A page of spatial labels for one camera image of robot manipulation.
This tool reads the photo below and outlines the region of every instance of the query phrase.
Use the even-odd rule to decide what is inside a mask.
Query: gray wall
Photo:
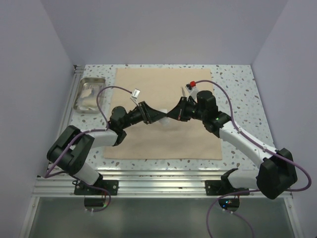
[[[0,234],[20,232],[69,90],[72,63],[39,0],[0,7]]]
[[[78,64],[250,64],[287,2],[41,1]]]
[[[279,147],[306,168],[312,187],[294,201],[307,238],[317,236],[317,1],[289,0],[252,68]],[[305,176],[298,172],[300,183]]]

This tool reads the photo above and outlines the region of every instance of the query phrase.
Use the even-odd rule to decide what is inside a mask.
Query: red cap
[[[196,83],[195,83],[195,81],[191,81],[191,82],[189,83],[189,85],[190,85],[191,87],[195,87],[195,86],[196,86]]]

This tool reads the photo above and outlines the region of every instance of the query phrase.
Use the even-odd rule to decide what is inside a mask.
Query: brown placemat
[[[115,84],[130,91],[137,88],[141,90],[138,102],[145,101],[154,109],[170,111],[182,96],[181,86],[202,79],[211,80],[209,69],[120,68]],[[198,89],[212,91],[212,85],[202,83]],[[110,109],[116,106],[129,111],[135,104],[128,93],[114,89]],[[167,126],[159,122],[150,125],[141,122],[125,131],[127,136],[120,145],[105,148],[105,158],[222,159],[220,139],[207,132],[199,120],[181,122],[169,119]]]

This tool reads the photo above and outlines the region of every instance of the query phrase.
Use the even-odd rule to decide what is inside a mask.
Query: speckled tabletop
[[[105,77],[106,85],[113,85],[117,68],[209,68],[212,80],[223,86],[232,100],[235,120],[249,133],[273,146],[256,82],[250,65],[179,65],[179,64],[100,64],[86,65],[83,77]],[[223,93],[214,86],[219,110],[230,113]],[[104,94],[103,111],[109,116],[112,89]],[[103,128],[101,114],[79,114],[73,112],[71,124],[83,129]],[[103,157],[103,147],[92,149],[88,162],[97,170],[229,170],[255,169],[255,165],[244,154],[227,142],[221,142],[221,161],[215,160],[114,160]]]

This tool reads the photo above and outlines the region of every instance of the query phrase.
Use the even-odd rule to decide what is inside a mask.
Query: gray floor
[[[103,212],[84,212],[83,198],[41,198],[31,238],[207,238],[206,212],[213,199],[115,198]],[[294,237],[283,199],[241,199],[238,212],[257,238]],[[214,208],[215,238],[250,238],[241,219]]]

